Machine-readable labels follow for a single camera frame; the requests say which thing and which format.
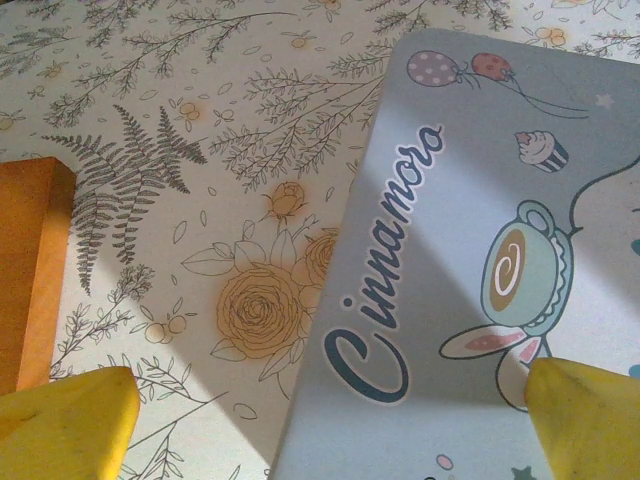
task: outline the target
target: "fern leaf print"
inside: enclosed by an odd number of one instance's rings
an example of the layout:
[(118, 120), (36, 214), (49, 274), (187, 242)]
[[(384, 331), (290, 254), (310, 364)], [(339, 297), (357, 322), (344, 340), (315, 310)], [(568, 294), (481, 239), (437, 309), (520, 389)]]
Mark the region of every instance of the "fern leaf print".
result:
[(123, 125), (124, 144), (103, 143), (101, 135), (43, 136), (78, 157), (78, 194), (72, 227), (78, 238), (80, 284), (91, 294), (91, 275), (100, 247), (111, 229), (116, 258), (129, 265), (135, 259), (137, 234), (145, 215), (167, 187), (190, 190), (182, 179), (182, 161), (207, 163), (199, 141), (189, 142), (171, 123), (164, 108), (156, 134), (147, 132), (125, 108), (114, 105)]

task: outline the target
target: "cupcake illustration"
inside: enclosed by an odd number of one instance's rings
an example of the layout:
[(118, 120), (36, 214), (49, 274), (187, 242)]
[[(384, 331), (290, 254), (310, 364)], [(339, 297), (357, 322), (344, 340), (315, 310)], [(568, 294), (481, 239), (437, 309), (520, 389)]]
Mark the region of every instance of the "cupcake illustration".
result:
[(547, 173), (562, 170), (569, 154), (550, 132), (519, 132), (520, 160)]

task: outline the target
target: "cup handle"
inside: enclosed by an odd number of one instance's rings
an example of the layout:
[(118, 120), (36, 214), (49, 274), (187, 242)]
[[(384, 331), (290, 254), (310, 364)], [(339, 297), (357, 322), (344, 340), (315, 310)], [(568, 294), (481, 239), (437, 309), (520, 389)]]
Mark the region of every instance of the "cup handle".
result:
[[(541, 229), (540, 226), (537, 226), (534, 223), (532, 223), (529, 220), (529, 215), (531, 213), (536, 213), (537, 215), (539, 215), (544, 221), (544, 223), (546, 224), (546, 228)], [(547, 238), (553, 237), (554, 232), (556, 230), (556, 224), (553, 221), (553, 216), (551, 215), (551, 212), (547, 209), (547, 207), (545, 207), (541, 203), (535, 202), (533, 200), (522, 202), (518, 206), (518, 217), (520, 217), (520, 220), (522, 220), (527, 225), (530, 225), (531, 227), (535, 228), (539, 232), (543, 233)]]

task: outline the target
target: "red balloon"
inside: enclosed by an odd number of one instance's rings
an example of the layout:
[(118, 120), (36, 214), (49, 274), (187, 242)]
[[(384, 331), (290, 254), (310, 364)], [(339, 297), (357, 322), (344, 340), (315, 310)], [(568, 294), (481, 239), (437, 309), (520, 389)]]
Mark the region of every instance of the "red balloon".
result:
[(504, 82), (513, 75), (511, 65), (500, 55), (479, 53), (471, 60), (471, 68), (478, 75)]

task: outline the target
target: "star illustration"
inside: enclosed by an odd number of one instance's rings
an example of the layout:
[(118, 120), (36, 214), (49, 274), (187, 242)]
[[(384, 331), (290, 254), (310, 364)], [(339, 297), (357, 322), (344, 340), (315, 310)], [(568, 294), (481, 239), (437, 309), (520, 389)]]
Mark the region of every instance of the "star illustration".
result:
[(529, 145), (529, 140), (531, 140), (531, 137), (529, 137), (529, 135), (524, 132), (520, 132), (516, 133), (516, 140), (518, 141), (518, 143)]
[(596, 106), (598, 107), (604, 107), (609, 110), (611, 105), (614, 104), (613, 98), (611, 98), (611, 95), (608, 93), (605, 95), (596, 95), (596, 98), (598, 99), (596, 100)]
[(525, 467), (522, 470), (512, 468), (513, 480), (536, 480), (536, 477), (531, 475), (531, 467)]

